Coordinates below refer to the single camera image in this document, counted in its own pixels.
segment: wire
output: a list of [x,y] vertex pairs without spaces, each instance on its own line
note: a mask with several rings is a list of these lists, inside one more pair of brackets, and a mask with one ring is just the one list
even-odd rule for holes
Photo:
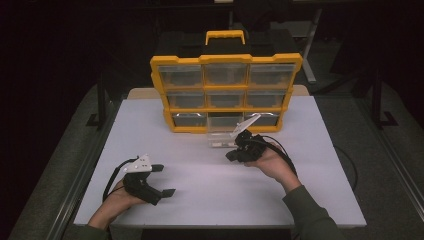
[[127,163],[135,162],[137,159],[139,159],[139,156],[137,156],[137,158],[128,159],[128,160],[124,161],[123,163],[121,163],[118,167],[115,168],[115,170],[113,171],[112,176],[110,177],[109,182],[107,183],[106,188],[103,192],[103,202],[109,196],[109,189],[112,186],[113,181],[115,181],[115,178],[118,175],[119,170],[121,170],[122,166],[124,166]]
[[358,174],[358,169],[356,168],[355,163],[353,162],[352,158],[340,147],[333,145],[333,147],[337,150],[339,150],[341,153],[343,153],[343,155],[346,156],[346,158],[349,160],[350,164],[352,165],[353,168],[353,173],[354,173],[354,180],[353,180],[353,184],[352,184],[352,191],[356,190],[356,186],[358,185],[358,178],[359,178],[359,174]]
[[287,156],[289,156],[289,154],[287,153],[286,149],[284,149],[283,145],[281,145],[281,143],[280,143],[280,142],[278,142],[278,141],[277,141],[277,139],[275,139],[275,138],[273,138],[273,137],[270,137],[270,136],[262,136],[262,137],[270,138],[270,139],[274,140],[274,142],[276,142],[276,143],[277,143],[277,144],[281,147],[281,149],[284,151],[284,153],[285,153]]
[[117,188],[117,189],[113,189],[107,196],[109,197],[112,193],[114,193],[114,192],[116,192],[116,191],[118,191],[119,189],[121,189],[121,188],[124,188],[125,186],[120,186],[119,188]]
[[292,160],[289,158],[288,155],[286,155],[283,151],[281,151],[280,149],[278,149],[276,146],[272,145],[269,142],[262,142],[262,141],[251,140],[251,139],[244,140],[244,142],[254,142],[254,143],[259,143],[261,145],[267,146],[268,148],[270,148],[271,150],[273,150],[274,152],[276,152],[284,161],[286,161],[286,163],[289,165],[290,169],[297,176],[296,168],[294,167],[294,164],[293,164]]

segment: dark background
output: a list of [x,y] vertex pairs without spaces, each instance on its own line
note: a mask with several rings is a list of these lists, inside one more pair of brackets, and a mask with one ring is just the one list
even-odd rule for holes
[[[418,1],[328,7],[316,38],[344,40],[333,71],[378,68],[424,126],[422,12]],[[100,76],[112,99],[151,86],[149,61],[161,31],[225,29],[227,17],[225,10],[106,11],[77,1],[0,2],[0,238],[9,235],[75,109]]]

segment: forearm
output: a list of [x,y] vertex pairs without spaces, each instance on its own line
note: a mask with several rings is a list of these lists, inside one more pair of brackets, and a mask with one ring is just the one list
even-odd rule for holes
[[113,218],[111,218],[107,212],[100,207],[96,213],[91,217],[90,221],[88,222],[88,226],[91,226],[93,228],[106,230],[109,226],[109,224],[113,221]]
[[292,171],[282,172],[275,180],[283,186],[286,194],[302,186],[302,183]]
[[287,192],[283,200],[293,215],[302,240],[345,239],[327,210],[315,202],[304,186]]

